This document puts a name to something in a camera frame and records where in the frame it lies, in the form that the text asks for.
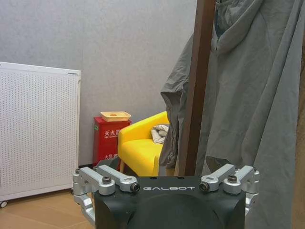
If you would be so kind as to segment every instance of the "black screw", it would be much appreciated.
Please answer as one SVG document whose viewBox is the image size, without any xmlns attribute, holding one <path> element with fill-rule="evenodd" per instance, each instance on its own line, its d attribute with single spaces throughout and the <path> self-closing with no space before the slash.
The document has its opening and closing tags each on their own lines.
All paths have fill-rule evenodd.
<svg viewBox="0 0 305 229">
<path fill-rule="evenodd" d="M 140 190 L 140 185 L 138 183 L 133 183 L 131 186 L 130 186 L 130 191 L 132 193 L 136 193 Z"/>
<path fill-rule="evenodd" d="M 103 184 L 110 184 L 111 183 L 111 178 L 110 177 L 103 177 L 102 179 Z"/>
<path fill-rule="evenodd" d="M 202 191 L 202 192 L 208 192 L 210 190 L 210 186 L 208 183 L 206 182 L 203 182 L 199 185 L 199 189 Z"/>
<path fill-rule="evenodd" d="M 228 181 L 230 183 L 236 183 L 237 182 L 237 177 L 234 176 L 234 175 L 230 175 L 230 176 L 228 176 Z"/>
</svg>

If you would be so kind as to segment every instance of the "textured wall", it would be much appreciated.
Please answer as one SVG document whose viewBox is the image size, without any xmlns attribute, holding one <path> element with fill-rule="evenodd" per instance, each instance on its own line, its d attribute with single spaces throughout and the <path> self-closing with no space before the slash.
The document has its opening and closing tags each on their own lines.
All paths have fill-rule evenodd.
<svg viewBox="0 0 305 229">
<path fill-rule="evenodd" d="M 160 89 L 192 33 L 196 0 L 0 0 L 0 61 L 82 70 L 80 164 L 93 117 L 138 121 L 165 109 Z"/>
</svg>

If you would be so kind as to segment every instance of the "floor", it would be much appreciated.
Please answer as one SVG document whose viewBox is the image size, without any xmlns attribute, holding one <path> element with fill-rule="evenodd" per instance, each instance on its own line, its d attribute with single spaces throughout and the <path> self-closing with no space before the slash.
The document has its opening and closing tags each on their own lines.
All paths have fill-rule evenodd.
<svg viewBox="0 0 305 229">
<path fill-rule="evenodd" d="M 0 209 L 0 228 L 93 229 L 69 190 L 9 201 Z"/>
</svg>

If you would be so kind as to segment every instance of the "gray jacket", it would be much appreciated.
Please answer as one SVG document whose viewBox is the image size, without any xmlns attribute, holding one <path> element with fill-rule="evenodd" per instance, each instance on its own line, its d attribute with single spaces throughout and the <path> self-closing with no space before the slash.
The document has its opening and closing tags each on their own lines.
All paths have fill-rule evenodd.
<svg viewBox="0 0 305 229">
<path fill-rule="evenodd" d="M 216 4 L 196 174 L 209 173 L 206 156 L 260 170 L 248 229 L 291 227 L 304 25 L 303 0 Z M 170 120 L 160 157 L 167 167 L 180 147 L 191 54 L 192 38 L 161 92 Z"/>
</svg>

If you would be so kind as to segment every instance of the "hood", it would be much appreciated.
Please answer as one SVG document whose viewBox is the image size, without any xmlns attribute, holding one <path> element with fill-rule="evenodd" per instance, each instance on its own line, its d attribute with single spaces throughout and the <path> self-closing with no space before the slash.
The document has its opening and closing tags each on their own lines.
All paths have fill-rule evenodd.
<svg viewBox="0 0 305 229">
<path fill-rule="evenodd" d="M 228 52 L 247 35 L 264 0 L 217 0 L 212 50 Z"/>
</svg>

